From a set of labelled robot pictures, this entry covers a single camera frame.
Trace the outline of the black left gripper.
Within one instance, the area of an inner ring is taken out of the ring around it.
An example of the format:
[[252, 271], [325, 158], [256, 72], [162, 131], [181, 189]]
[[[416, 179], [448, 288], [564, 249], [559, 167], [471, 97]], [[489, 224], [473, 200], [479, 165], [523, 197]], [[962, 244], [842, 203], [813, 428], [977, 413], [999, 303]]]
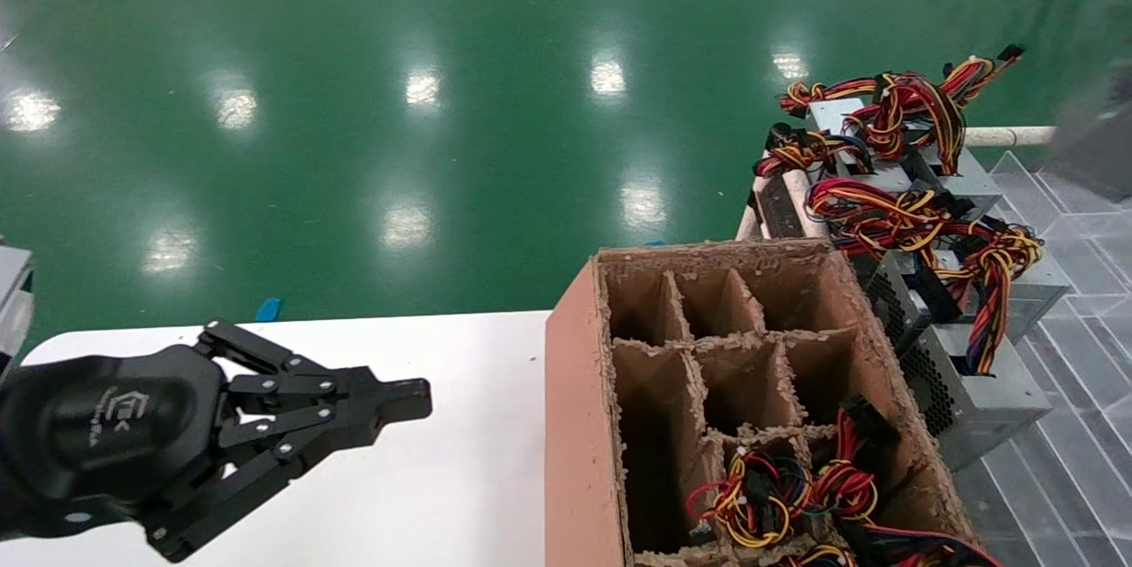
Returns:
[[[211, 360], [250, 373], [229, 380]], [[218, 427], [234, 414], [226, 393], [239, 405], [329, 402]], [[183, 562], [332, 454], [430, 414], [424, 378], [327, 368], [228, 321], [203, 326], [195, 351], [8, 366], [3, 540], [134, 519], [160, 556]]]

